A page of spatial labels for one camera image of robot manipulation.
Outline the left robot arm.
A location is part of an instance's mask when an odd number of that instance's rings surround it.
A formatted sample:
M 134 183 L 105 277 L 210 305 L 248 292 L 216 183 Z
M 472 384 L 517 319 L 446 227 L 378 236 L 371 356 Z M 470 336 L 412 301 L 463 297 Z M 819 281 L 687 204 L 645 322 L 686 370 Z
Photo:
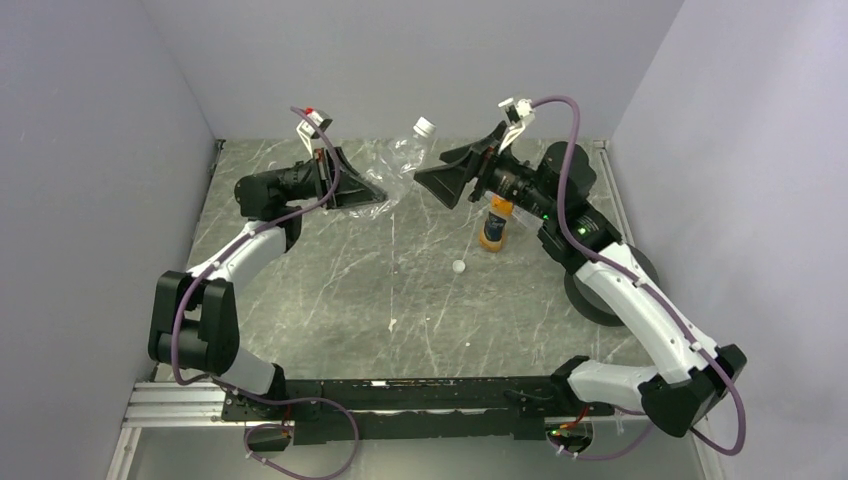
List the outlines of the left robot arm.
M 197 370 L 238 391 L 258 417 L 272 420 L 287 406 L 285 373 L 242 346 L 238 294 L 295 246 L 307 211 L 302 202 L 348 209 L 380 204 L 388 195 L 333 147 L 290 167 L 242 177 L 234 198 L 246 221 L 237 236 L 206 261 L 157 280 L 147 353 L 155 362 Z

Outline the orange juice bottle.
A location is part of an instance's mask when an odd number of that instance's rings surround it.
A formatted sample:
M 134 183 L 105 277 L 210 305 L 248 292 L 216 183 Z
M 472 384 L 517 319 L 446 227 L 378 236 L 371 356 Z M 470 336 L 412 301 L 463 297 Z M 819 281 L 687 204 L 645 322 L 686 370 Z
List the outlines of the orange juice bottle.
M 481 247 L 489 252 L 499 252 L 505 242 L 506 225 L 512 216 L 514 205 L 497 195 L 490 203 L 479 234 Z

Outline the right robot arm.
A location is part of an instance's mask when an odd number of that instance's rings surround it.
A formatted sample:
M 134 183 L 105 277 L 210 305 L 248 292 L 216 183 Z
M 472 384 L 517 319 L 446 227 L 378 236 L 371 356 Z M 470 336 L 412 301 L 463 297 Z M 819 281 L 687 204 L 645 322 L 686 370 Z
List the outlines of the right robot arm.
M 628 328 L 651 359 L 640 368 L 576 356 L 551 377 L 553 406 L 574 415 L 588 403 L 606 403 L 645 414 L 668 435 L 691 432 L 728 393 L 746 365 L 744 353 L 687 320 L 656 284 L 647 258 L 592 205 L 597 175 L 582 147 L 554 143 L 532 165 L 502 145 L 505 132 L 499 125 L 441 153 L 439 165 L 417 171 L 415 181 L 450 208 L 492 193 L 539 218 L 538 239 L 565 269 L 572 306 L 597 324 Z

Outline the large clear bottle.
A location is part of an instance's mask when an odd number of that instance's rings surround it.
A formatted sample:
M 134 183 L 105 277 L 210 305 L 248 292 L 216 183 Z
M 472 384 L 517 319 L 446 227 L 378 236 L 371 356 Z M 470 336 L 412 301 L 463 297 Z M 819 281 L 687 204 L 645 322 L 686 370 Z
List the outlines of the large clear bottle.
M 361 177 L 381 189 L 386 199 L 359 206 L 347 215 L 359 220 L 374 220 L 388 214 L 410 192 L 415 171 L 424 163 L 433 146 L 433 133 L 422 134 L 413 129 L 409 134 L 380 144 Z

